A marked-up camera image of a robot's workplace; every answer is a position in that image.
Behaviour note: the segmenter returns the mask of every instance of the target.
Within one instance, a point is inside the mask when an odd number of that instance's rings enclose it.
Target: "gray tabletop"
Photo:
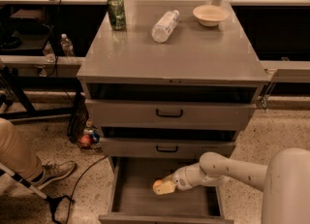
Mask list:
[[[236,18],[215,27],[202,26],[195,7],[211,0],[125,0],[127,28],[113,31],[106,15],[77,73],[89,81],[141,83],[266,83],[267,76]],[[168,10],[180,19],[170,38],[158,44],[151,29]]]

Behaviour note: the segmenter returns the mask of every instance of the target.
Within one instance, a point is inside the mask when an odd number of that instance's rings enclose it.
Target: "closed drawer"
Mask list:
[[[196,140],[137,140],[100,138],[105,155],[112,157],[154,157],[199,159],[205,152],[212,151],[230,157],[235,142]]]
[[[254,104],[204,104],[86,100],[100,127],[244,130]]]
[[[99,220],[105,224],[232,224],[222,215],[214,187],[195,187],[164,196],[153,193],[155,180],[195,162],[197,160],[119,158],[108,214],[100,215]]]

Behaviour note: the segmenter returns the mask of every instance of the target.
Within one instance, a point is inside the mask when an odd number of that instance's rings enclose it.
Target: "water bottle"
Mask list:
[[[54,63],[56,61],[56,56],[50,42],[46,43],[46,47],[43,49],[43,54],[45,55],[48,63]]]
[[[152,37],[155,42],[164,43],[173,32],[177,25],[179,11],[168,11],[163,17],[154,25],[152,29]]]
[[[67,61],[71,64],[76,63],[77,58],[75,56],[74,46],[66,34],[61,35],[60,45],[67,57]]]

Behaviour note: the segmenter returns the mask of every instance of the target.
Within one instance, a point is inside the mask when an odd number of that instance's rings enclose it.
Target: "person's leg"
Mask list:
[[[29,181],[43,172],[42,162],[32,146],[3,118],[0,118],[0,163]]]

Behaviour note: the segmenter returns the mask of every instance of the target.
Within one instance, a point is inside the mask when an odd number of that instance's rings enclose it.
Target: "white robotic arm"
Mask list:
[[[263,191],[262,224],[310,223],[310,152],[289,148],[279,152],[268,166],[236,161],[207,152],[200,162],[157,180],[157,195],[195,186],[217,186],[233,177]]]

